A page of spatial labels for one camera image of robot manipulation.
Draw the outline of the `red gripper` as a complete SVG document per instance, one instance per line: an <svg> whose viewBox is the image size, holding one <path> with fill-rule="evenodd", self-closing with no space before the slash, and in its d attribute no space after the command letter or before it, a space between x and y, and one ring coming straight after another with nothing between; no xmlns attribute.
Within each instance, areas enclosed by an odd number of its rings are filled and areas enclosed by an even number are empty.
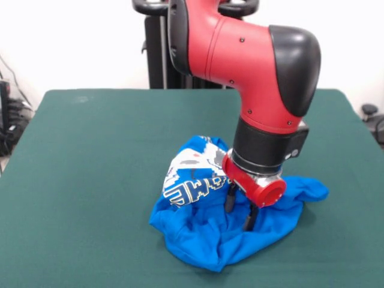
<svg viewBox="0 0 384 288"><path fill-rule="evenodd" d="M230 184L227 192L224 209L227 213L233 211L237 186L244 192L245 196L254 204L250 205L243 231L249 232L254 229L258 208L274 205L283 196L286 190L286 182L281 178L281 172L274 175L251 174L237 166L232 157L233 150L226 152L222 161L222 170L234 183Z"/></svg>

